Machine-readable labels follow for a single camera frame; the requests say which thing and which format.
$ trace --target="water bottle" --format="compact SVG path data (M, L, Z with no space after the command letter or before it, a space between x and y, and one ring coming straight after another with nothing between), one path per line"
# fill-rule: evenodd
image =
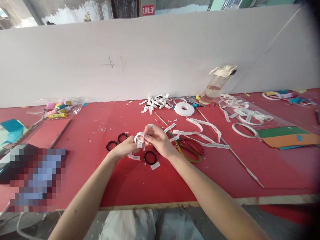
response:
M199 102L205 105L212 103L213 99L219 94L221 88L236 71L237 66L227 64L222 64L220 67L213 69L209 73L209 75L212 75L212 79L201 95Z

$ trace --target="black rubber band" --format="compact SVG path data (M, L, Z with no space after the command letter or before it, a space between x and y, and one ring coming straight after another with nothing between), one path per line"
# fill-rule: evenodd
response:
M148 153L152 153L152 154L154 155L154 162L153 162L153 163L150 163L150 162L147 161L146 156L147 156ZM156 157L156 155L155 155L153 152L147 151L147 152L144 154L144 160L145 160L146 163L148 163L148 164L150 164L150 165L153 165L153 164L155 164L155 163L157 162L157 157Z
M107 149L109 152L111 151L111 150L108 148L108 146L109 146L110 143L114 143L115 145L118 145L118 143L115 142L115 141L110 141L110 142L108 142L108 144L107 144L107 146L106 146L106 149Z
M127 134L121 133L121 134L118 136L118 142L119 142L119 143L122 143L122 142L120 142L120 137L121 137L122 135L125 135L125 136L126 136L126 139L128 138L128 135L127 135Z

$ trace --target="plastic bag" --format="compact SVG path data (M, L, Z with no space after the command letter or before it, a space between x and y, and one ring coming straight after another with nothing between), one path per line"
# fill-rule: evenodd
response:
M30 111L26 114L39 115L47 119L65 119L72 118L78 114L81 110L81 107L86 103L85 98L72 98L72 99L61 99L61 98L43 98L36 101L36 105L32 107Z

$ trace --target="glue stick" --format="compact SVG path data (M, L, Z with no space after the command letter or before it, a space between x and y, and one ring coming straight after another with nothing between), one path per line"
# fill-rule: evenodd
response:
M55 109L57 109L58 111L65 108L65 107L68 107L68 105L65 105L65 104L60 104L59 106L57 106Z
M67 114L66 113L61 113L61 114L51 114L48 115L48 118L60 118L60 117L66 117Z
M63 103L63 104L65 104L65 105L69 105L69 106L71 106L71 105L75 105L73 101L64 101L64 103Z

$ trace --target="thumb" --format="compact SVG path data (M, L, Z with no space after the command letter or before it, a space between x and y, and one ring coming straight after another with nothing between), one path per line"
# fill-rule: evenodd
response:
M152 144L157 144L158 143L158 140L154 137L151 137L149 135L144 135L144 139L147 140L149 143L152 143Z

